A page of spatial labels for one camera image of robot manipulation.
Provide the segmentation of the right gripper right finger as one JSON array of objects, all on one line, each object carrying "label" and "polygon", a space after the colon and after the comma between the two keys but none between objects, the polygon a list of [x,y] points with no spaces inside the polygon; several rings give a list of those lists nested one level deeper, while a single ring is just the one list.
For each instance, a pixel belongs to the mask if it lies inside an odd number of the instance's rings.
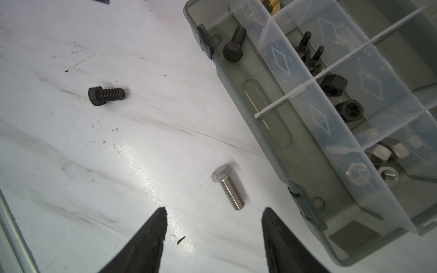
[{"label": "right gripper right finger", "polygon": [[270,273],[328,272],[272,208],[265,208],[261,223]]}]

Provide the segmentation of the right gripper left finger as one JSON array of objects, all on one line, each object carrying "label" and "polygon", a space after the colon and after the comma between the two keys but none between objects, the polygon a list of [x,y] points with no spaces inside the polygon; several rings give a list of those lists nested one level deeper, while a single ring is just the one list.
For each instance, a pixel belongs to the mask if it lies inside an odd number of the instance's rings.
[{"label": "right gripper left finger", "polygon": [[166,208],[158,208],[132,239],[100,271],[102,273],[157,273],[167,232]]}]

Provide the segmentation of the silver cap nut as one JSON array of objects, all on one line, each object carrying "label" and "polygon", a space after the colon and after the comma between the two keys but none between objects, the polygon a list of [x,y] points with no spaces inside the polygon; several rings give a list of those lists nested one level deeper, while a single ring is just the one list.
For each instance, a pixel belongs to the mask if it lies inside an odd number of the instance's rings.
[{"label": "silver cap nut", "polygon": [[381,145],[390,150],[389,163],[397,163],[400,159],[405,159],[410,155],[408,148],[399,140],[385,138],[380,142]]},{"label": "silver cap nut", "polygon": [[380,166],[378,172],[389,188],[394,188],[399,183],[399,172],[394,167]]},{"label": "silver cap nut", "polygon": [[392,152],[381,144],[376,144],[366,149],[365,153],[374,165],[386,163],[392,156]]}]

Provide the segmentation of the black hex nut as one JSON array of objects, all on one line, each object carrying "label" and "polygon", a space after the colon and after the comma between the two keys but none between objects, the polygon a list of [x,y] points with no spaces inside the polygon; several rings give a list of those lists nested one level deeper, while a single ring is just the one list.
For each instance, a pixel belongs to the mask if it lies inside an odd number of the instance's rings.
[{"label": "black hex nut", "polygon": [[320,83],[322,91],[329,97],[340,97],[347,85],[348,80],[337,74],[325,76]]},{"label": "black hex nut", "polygon": [[335,106],[335,109],[345,123],[359,121],[364,115],[363,106],[356,100],[341,102]]}]

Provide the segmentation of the black hex bolt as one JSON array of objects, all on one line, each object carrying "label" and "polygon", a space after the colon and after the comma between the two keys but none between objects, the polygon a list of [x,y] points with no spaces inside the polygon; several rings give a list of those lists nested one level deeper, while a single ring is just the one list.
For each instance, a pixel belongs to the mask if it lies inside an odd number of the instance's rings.
[{"label": "black hex bolt", "polygon": [[88,98],[94,106],[102,106],[109,101],[124,100],[126,93],[122,88],[103,89],[101,86],[88,89]]},{"label": "black hex bolt", "polygon": [[228,42],[223,48],[223,56],[227,61],[231,63],[239,62],[244,53],[242,45],[246,38],[246,28],[239,26],[235,29],[231,41]]}]

